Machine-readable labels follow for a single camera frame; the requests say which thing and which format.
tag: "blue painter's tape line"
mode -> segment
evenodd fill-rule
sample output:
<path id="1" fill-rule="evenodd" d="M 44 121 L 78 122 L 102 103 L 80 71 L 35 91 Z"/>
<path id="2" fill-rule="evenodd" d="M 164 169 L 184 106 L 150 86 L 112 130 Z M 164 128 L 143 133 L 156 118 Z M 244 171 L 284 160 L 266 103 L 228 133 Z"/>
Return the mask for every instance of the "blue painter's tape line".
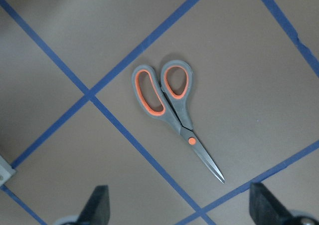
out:
<path id="1" fill-rule="evenodd" d="M 304 156 L 312 153 L 313 151 L 317 150 L 319 148 L 319 140 L 314 142 L 313 144 L 307 146 L 306 148 L 302 149 L 298 153 L 292 155 L 291 157 L 287 158 L 286 160 L 282 161 L 281 163 L 277 164 L 276 166 L 272 167 L 271 169 L 263 172 L 262 174 L 256 176 L 255 178 L 249 180 L 248 182 L 244 183 L 243 185 L 237 187 L 236 189 L 230 191 L 229 193 L 225 194 L 224 196 L 220 197 L 219 199 L 213 201 L 212 203 L 208 204 L 207 206 L 202 208 L 202 211 L 204 213 L 207 213 L 208 211 L 218 207 L 219 205 L 223 204 L 224 202 L 230 200 L 231 198 L 237 196 L 240 193 L 243 193 L 247 191 L 250 187 L 251 183 L 258 183 L 261 182 L 270 176 L 280 172 L 281 170 L 285 169 L 289 165 L 295 163 L 299 159 L 302 159 Z M 192 214 L 185 219 L 181 220 L 177 224 L 183 225 L 186 224 L 194 219 L 199 217 L 198 215 L 195 216 L 195 214 Z"/>
<path id="2" fill-rule="evenodd" d="M 5 185 L 0 187 L 2 191 L 9 195 L 17 204 L 19 204 L 28 214 L 30 214 L 41 225 L 47 225 L 34 211 L 31 210 L 21 199 L 19 199 L 9 188 Z"/>
<path id="3" fill-rule="evenodd" d="M 312 54 L 310 49 L 308 47 L 306 47 L 299 40 L 297 31 L 295 30 L 293 25 L 289 22 L 289 20 L 286 18 L 285 14 L 280 10 L 280 8 L 276 4 L 276 2 L 274 0 L 262 0 L 262 2 L 265 4 L 265 6 L 270 11 L 270 13 L 273 15 L 273 17 L 277 20 L 278 24 L 282 27 L 282 29 L 285 31 L 285 33 L 290 38 L 290 40 L 297 47 L 297 49 L 302 54 L 302 56 L 307 61 L 307 63 L 310 65 L 310 67 L 313 69 L 315 74 L 319 77 L 319 62 L 318 62 L 318 60 Z"/>
<path id="4" fill-rule="evenodd" d="M 175 225 L 184 225 L 184 224 L 188 224 L 191 221 L 197 219 L 199 217 L 199 215 L 197 213 L 193 213 L 192 215 L 189 215 L 188 217 L 182 219 L 181 221 L 179 221 L 178 223 L 176 223 Z"/>
<path id="5" fill-rule="evenodd" d="M 12 168 L 18 167 L 29 155 L 31 155 L 44 141 L 46 141 L 58 128 L 60 128 L 72 115 L 74 115 L 88 101 L 87 97 L 79 99 L 68 109 L 54 124 L 52 124 L 39 138 L 37 138 L 19 157 L 12 163 Z"/>
<path id="6" fill-rule="evenodd" d="M 61 127 L 73 114 L 75 114 L 85 103 L 95 96 L 114 77 L 125 69 L 134 59 L 145 51 L 156 39 L 169 29 L 178 19 L 190 10 L 199 0 L 185 1 L 173 14 L 171 14 L 160 26 L 158 26 L 146 39 L 143 40 L 131 53 L 129 53 L 119 64 L 117 64 L 106 76 L 104 76 L 91 90 L 76 77 L 66 64 L 49 48 L 49 46 L 32 30 L 32 28 L 17 14 L 17 12 L 5 1 L 0 0 L 0 5 L 21 26 L 21 28 L 42 48 L 52 61 L 66 74 L 68 78 L 85 95 L 65 112 L 53 125 L 51 125 L 26 151 L 24 151 L 12 164 L 14 168 L 20 165 L 31 153 L 33 153 L 49 136 Z"/>
<path id="7" fill-rule="evenodd" d="M 40 38 L 39 35 L 35 33 L 35 31 L 5 0 L 0 0 L 0 5 L 83 93 L 88 91 L 88 88 L 86 88 L 82 81 L 66 66 L 66 64 L 56 55 L 56 53 L 54 53 L 54 51 Z"/>
<path id="8" fill-rule="evenodd" d="M 96 98 L 91 99 L 92 103 L 102 112 L 102 114 L 124 135 L 124 137 L 137 149 L 137 151 L 158 171 L 158 173 L 175 189 L 176 192 L 195 210 L 200 210 L 200 206 L 182 189 L 178 183 L 168 174 L 168 172 L 156 161 L 156 159 L 134 138 L 134 136 L 121 124 L 121 122 Z M 215 223 L 205 214 L 199 216 L 210 225 Z"/>
<path id="9" fill-rule="evenodd" d="M 119 62 L 107 75 L 105 75 L 89 92 L 89 96 L 97 94 L 121 71 L 123 71 L 133 60 L 153 44 L 164 32 L 166 32 L 176 21 L 188 12 L 200 0 L 186 0 L 176 9 L 162 24 L 160 24 L 148 37 L 146 37 L 135 49 L 133 49 L 121 62 Z"/>

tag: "orange handle grip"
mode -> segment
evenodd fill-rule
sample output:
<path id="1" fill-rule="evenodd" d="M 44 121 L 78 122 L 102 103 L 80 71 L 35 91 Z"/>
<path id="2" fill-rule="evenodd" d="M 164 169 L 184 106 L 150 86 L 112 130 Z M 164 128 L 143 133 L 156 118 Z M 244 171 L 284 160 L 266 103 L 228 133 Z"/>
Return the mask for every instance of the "orange handle grip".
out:
<path id="1" fill-rule="evenodd" d="M 185 72 L 185 74 L 186 74 L 186 84 L 185 84 L 185 88 L 184 88 L 183 92 L 182 92 L 180 95 L 175 94 L 174 91 L 172 90 L 171 86 L 170 86 L 169 83 L 168 83 L 167 75 L 168 75 L 168 72 L 169 72 L 171 69 L 173 69 L 173 68 L 180 68 L 180 69 L 182 69 L 182 70 Z M 187 92 L 187 90 L 188 90 L 189 76 L 188 76 L 187 70 L 186 70 L 184 67 L 182 67 L 182 66 L 180 66 L 180 65 L 172 65 L 172 66 L 168 67 L 168 68 L 165 70 L 165 72 L 164 72 L 163 80 L 164 80 L 165 86 L 166 86 L 166 88 L 167 88 L 167 91 L 170 93 L 170 95 L 171 95 L 174 99 L 182 99 L 182 98 L 185 96 L 185 94 L 186 94 L 186 92 Z"/>
<path id="2" fill-rule="evenodd" d="M 153 90 L 154 90 L 156 96 L 158 97 L 161 105 L 163 106 L 163 109 L 161 111 L 155 111 L 154 109 L 152 109 L 150 107 L 150 105 L 147 103 L 147 101 L 145 100 L 145 98 L 144 98 L 144 96 L 142 94 L 140 83 L 139 83 L 139 76 L 143 72 L 147 73 L 148 76 L 150 77 Z M 142 105 L 144 106 L 144 108 L 153 116 L 162 116 L 165 113 L 165 111 L 166 111 L 166 107 L 165 107 L 163 101 L 161 100 L 161 98 L 159 96 L 159 92 L 158 92 L 159 87 L 160 86 L 158 85 L 158 83 L 157 83 L 157 85 L 154 84 L 153 76 L 151 75 L 151 73 L 148 70 L 141 69 L 141 70 L 137 71 L 137 73 L 135 75 L 135 88 L 136 88 L 136 92 L 137 92 L 138 98 L 140 99 L 140 101 L 141 101 Z"/>

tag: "metal bracket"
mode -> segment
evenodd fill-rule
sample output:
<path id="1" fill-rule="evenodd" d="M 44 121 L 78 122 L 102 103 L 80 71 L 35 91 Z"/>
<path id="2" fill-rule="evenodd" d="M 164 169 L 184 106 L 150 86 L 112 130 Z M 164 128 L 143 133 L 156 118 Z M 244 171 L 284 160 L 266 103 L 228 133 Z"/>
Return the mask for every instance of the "metal bracket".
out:
<path id="1" fill-rule="evenodd" d="M 8 181 L 15 174 L 15 170 L 0 155 L 0 186 Z"/>
<path id="2" fill-rule="evenodd" d="M 294 217 L 262 183 L 250 185 L 249 214 L 256 225 L 319 225 L 313 218 Z"/>

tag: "metal blade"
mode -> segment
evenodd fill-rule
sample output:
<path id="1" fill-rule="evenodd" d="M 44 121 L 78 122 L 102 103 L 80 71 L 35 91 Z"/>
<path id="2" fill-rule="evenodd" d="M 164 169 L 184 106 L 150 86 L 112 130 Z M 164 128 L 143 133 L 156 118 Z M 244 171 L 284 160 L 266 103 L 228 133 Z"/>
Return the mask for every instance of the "metal blade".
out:
<path id="1" fill-rule="evenodd" d="M 220 172 L 219 168 L 216 166 L 211 156 L 205 150 L 199 139 L 196 135 L 189 129 L 182 127 L 180 131 L 181 136 L 188 142 L 189 138 L 195 139 L 195 144 L 191 145 L 195 153 L 199 156 L 199 158 L 203 161 L 203 163 L 207 166 L 207 168 L 219 179 L 223 184 L 225 183 L 224 176 Z"/>

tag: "scissors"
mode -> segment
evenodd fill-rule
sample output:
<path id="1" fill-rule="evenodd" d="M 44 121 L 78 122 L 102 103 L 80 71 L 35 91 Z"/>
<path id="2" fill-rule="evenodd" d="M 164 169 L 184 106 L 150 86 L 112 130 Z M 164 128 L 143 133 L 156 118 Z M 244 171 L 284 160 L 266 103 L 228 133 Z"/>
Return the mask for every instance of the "scissors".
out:
<path id="1" fill-rule="evenodd" d="M 173 68 L 182 69 L 186 74 L 186 85 L 181 94 L 175 94 L 167 80 L 168 72 Z M 152 109 L 145 100 L 139 83 L 139 77 L 142 73 L 148 74 L 153 86 L 153 90 L 162 105 L 161 111 Z M 222 183 L 225 183 L 222 173 L 193 132 L 193 125 L 186 104 L 187 98 L 192 88 L 192 69 L 184 61 L 172 60 L 163 66 L 160 73 L 160 81 L 161 87 L 159 81 L 157 80 L 154 69 L 149 65 L 140 65 L 134 70 L 132 74 L 132 85 L 140 106 L 152 118 L 165 121 L 171 125 L 172 128 L 191 146 L 191 148 L 195 151 L 207 168 Z"/>

